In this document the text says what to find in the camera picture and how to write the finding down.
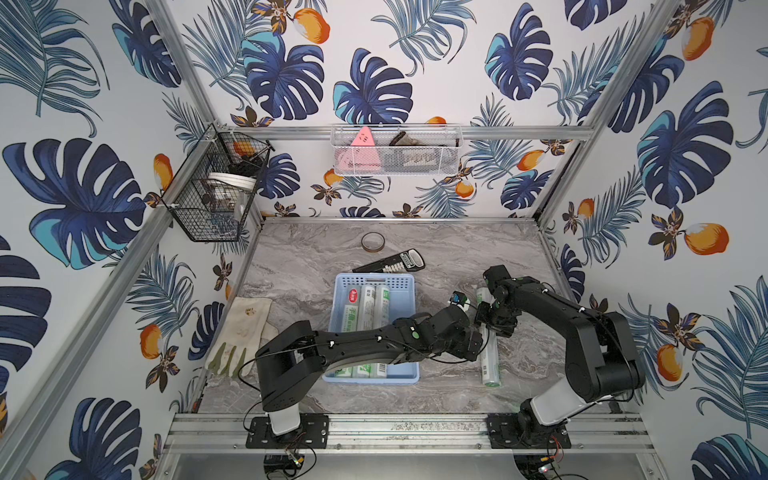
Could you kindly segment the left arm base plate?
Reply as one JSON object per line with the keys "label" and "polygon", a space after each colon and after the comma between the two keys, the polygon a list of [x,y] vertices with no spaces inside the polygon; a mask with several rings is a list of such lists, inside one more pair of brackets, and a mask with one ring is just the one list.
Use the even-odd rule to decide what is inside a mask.
{"label": "left arm base plate", "polygon": [[277,433],[269,416],[257,416],[247,428],[247,449],[296,449],[327,447],[330,418],[325,414],[300,413],[295,429]]}

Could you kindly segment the plastic wrap roll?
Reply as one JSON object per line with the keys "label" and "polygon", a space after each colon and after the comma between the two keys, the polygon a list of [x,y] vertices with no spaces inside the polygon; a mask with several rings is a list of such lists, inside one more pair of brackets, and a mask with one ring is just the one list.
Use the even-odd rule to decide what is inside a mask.
{"label": "plastic wrap roll", "polygon": [[500,387],[497,334],[486,324],[480,325],[480,332],[483,337],[482,351],[479,355],[482,383],[486,387]]}
{"label": "plastic wrap roll", "polygon": [[[350,286],[346,296],[342,316],[342,333],[356,332],[358,327],[359,306],[360,306],[360,287]],[[337,370],[334,374],[336,378],[353,378],[354,367],[345,367]]]}
{"label": "plastic wrap roll", "polygon": [[[371,330],[374,328],[373,312],[376,287],[365,284],[361,287],[361,300],[359,306],[358,330]],[[372,378],[373,363],[360,364],[355,367],[355,378]]]}
{"label": "plastic wrap roll", "polygon": [[[375,328],[383,328],[390,324],[390,290],[386,284],[376,286],[373,323]],[[372,373],[376,379],[386,378],[387,364],[376,363]]]}

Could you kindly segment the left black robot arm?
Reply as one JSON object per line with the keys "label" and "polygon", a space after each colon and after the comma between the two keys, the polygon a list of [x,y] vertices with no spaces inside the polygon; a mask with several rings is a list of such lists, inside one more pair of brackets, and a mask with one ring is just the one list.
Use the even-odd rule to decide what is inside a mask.
{"label": "left black robot arm", "polygon": [[261,406],[272,434],[283,436],[300,428],[298,404],[329,371],[369,363],[418,363],[441,354],[474,361],[482,346],[481,332],[455,305],[346,333],[315,330],[309,321],[298,321],[255,354]]}

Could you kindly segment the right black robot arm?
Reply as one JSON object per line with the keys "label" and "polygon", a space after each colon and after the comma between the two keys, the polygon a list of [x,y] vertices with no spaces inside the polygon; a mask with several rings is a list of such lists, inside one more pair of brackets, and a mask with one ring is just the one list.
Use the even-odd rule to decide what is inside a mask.
{"label": "right black robot arm", "polygon": [[518,317],[527,313],[565,341],[565,377],[521,404],[517,413],[521,428],[558,426],[595,404],[644,385],[638,350],[623,315],[583,307],[533,277],[511,276],[503,265],[488,268],[483,279],[492,299],[480,308],[479,323],[509,338]]}

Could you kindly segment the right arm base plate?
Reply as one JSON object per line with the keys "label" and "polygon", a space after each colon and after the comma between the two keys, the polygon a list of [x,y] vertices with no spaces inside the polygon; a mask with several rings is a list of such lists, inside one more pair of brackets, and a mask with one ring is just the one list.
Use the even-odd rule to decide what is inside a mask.
{"label": "right arm base plate", "polygon": [[532,414],[492,413],[486,417],[488,438],[493,449],[570,449],[571,439],[564,423],[544,426]]}

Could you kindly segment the light blue plastic basket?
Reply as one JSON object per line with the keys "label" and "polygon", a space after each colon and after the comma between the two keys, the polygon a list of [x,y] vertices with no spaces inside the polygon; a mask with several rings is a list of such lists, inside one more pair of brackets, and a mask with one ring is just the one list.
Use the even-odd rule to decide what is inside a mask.
{"label": "light blue plastic basket", "polygon": [[[348,333],[383,328],[416,313],[415,280],[410,274],[342,273],[336,277],[329,330]],[[323,375],[328,383],[413,385],[416,363],[372,363]]]}

